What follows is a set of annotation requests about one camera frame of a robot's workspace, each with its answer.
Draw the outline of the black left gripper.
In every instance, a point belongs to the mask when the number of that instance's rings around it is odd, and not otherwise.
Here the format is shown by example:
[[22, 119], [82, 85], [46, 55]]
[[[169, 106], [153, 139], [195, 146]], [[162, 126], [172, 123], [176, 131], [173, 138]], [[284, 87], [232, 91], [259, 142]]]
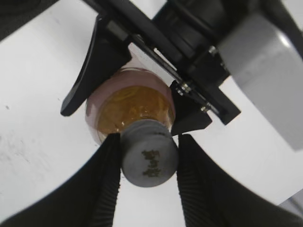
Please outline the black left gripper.
[[181, 67], [184, 55], [131, 1], [87, 0], [86, 3], [98, 13], [108, 13], [131, 36], [134, 44], [176, 80], [170, 85], [176, 112], [172, 136], [202, 130], [212, 123], [201, 106], [213, 111], [225, 125], [240, 114], [217, 85], [202, 79], [194, 80], [185, 73]]

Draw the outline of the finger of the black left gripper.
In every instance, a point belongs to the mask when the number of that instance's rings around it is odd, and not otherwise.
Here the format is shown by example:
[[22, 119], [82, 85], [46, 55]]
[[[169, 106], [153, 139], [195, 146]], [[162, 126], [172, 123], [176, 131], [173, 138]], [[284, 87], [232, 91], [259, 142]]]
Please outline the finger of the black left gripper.
[[128, 37], [110, 16], [96, 17], [84, 63], [62, 103], [62, 116], [72, 115], [102, 83], [131, 60]]

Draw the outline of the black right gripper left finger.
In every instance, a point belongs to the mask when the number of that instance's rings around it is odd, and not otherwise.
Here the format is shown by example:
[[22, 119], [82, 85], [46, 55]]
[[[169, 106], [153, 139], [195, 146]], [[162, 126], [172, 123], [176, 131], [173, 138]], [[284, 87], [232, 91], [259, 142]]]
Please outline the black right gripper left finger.
[[69, 180], [2, 227], [111, 227], [120, 187], [120, 134], [106, 140]]

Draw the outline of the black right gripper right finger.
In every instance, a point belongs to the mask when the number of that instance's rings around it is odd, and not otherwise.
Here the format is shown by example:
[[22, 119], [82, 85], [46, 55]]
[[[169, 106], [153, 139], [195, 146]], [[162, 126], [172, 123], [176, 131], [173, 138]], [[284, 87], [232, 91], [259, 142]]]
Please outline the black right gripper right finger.
[[223, 171], [189, 134], [179, 135], [177, 182], [187, 227], [301, 227]]

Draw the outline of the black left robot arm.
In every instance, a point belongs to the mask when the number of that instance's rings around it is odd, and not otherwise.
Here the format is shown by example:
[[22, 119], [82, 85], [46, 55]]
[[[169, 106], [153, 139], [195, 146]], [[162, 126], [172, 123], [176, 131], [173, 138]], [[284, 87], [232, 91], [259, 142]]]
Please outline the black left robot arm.
[[77, 80], [64, 99], [63, 116], [72, 115], [110, 76], [131, 59], [134, 43], [166, 70], [177, 105], [172, 134], [201, 130], [212, 110], [224, 124], [239, 113], [219, 90], [231, 67], [219, 45], [253, 13], [289, 38], [303, 54], [303, 36], [279, 0], [169, 0], [149, 19], [128, 0], [89, 0], [98, 12], [89, 49]]

